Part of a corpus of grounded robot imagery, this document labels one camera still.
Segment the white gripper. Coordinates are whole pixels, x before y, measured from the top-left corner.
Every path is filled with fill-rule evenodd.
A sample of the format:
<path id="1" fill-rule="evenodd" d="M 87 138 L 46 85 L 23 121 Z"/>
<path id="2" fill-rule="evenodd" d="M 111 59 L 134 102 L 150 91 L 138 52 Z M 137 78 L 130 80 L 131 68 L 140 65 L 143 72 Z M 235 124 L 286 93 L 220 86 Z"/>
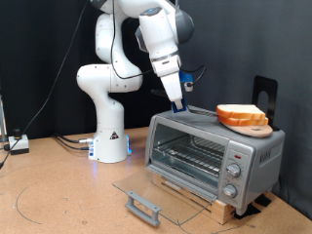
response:
<path id="1" fill-rule="evenodd" d="M 178 55 L 152 61 L 156 75 L 161 79 L 166 94 L 176 110 L 183 108 L 182 91 L 179 81 L 180 58 Z"/>

